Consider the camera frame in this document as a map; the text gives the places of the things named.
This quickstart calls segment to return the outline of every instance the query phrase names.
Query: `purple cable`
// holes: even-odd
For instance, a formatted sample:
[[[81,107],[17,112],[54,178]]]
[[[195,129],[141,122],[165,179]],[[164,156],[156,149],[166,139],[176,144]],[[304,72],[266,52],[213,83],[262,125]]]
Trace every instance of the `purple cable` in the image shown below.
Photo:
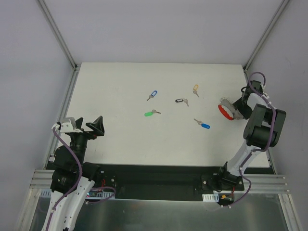
[[[63,196],[61,196],[61,197],[59,198],[59,200],[54,204],[54,206],[52,207],[52,210],[55,211],[55,210],[56,210],[56,207],[57,207],[57,205],[60,203],[60,201],[61,201],[63,198],[65,198],[67,195],[69,195],[69,194],[78,186],[78,183],[79,183],[79,181],[80,181],[80,179],[81,179],[81,176],[82,176],[82,168],[81,168],[81,163],[80,163],[80,161],[78,160],[78,158],[77,158],[77,156],[75,155],[75,153],[73,152],[73,150],[65,143],[64,140],[61,139],[61,137],[57,134],[55,128],[52,129],[52,132],[53,132],[53,134],[57,137],[57,139],[64,145],[64,147],[67,148],[68,151],[72,154],[72,156],[73,156],[73,158],[76,160],[77,165],[78,165],[78,168],[79,168],[79,176],[78,176],[78,179],[77,179],[76,183],[73,185],[73,187],[72,187],[70,190],[68,190]],[[47,225],[46,225],[46,231],[48,231],[48,229],[49,229],[52,215],[53,215],[53,213],[50,213],[49,218],[48,218],[48,222],[47,222]]]
[[[250,191],[250,189],[251,189],[251,185],[252,185],[251,180],[248,179],[248,178],[246,178],[246,177],[243,175],[241,168],[242,168],[243,165],[247,162],[247,160],[252,156],[252,152],[256,152],[256,151],[265,152],[265,151],[267,151],[267,149],[269,149],[270,143],[271,143],[271,139],[272,139],[272,136],[273,136],[273,131],[274,131],[274,125],[275,125],[275,119],[276,119],[276,110],[275,110],[275,108],[269,103],[268,99],[264,97],[264,95],[260,94],[259,92],[257,92],[257,91],[252,87],[251,82],[250,82],[250,79],[251,79],[251,77],[252,77],[253,75],[255,75],[255,74],[260,74],[260,75],[263,76],[263,79],[264,79],[263,85],[265,85],[265,83],[266,83],[265,75],[264,75],[262,72],[259,72],[259,71],[253,72],[253,73],[250,75],[250,77],[249,77],[249,79],[248,79],[248,85],[249,85],[249,87],[251,88],[251,90],[252,90],[255,94],[257,94],[258,96],[260,96],[260,97],[266,102],[266,104],[272,109],[272,111],[273,111],[273,117],[272,117],[272,119],[271,119],[271,126],[270,126],[270,130],[269,130],[269,131],[270,131],[270,132],[269,132],[269,139],[268,139],[268,142],[267,142],[265,148],[264,148],[264,149],[254,149],[254,150],[252,150],[251,153],[248,155],[248,157],[247,157],[247,158],[242,162],[242,164],[239,166],[240,175],[241,175],[241,177],[242,177],[243,179],[245,179],[246,181],[249,182],[249,187],[248,187],[247,191],[244,193],[244,195],[241,196],[240,199],[238,199],[238,200],[236,200],[235,202],[233,202],[233,204],[239,202],[239,201],[242,200],[244,197],[246,197],[246,196],[248,195],[248,193],[249,193],[249,191]]]
[[[114,191],[114,193],[113,193],[111,196],[108,196],[107,198],[101,199],[101,200],[96,201],[96,202],[89,202],[89,201],[88,201],[88,204],[90,204],[90,205],[99,204],[99,203],[101,203],[101,202],[104,202],[104,201],[106,201],[106,200],[109,200],[111,197],[114,197],[115,194],[116,194],[115,188],[109,187],[109,186],[104,186],[104,187],[99,187],[99,188],[92,188],[91,190],[99,190],[99,189],[112,189],[112,190]]]

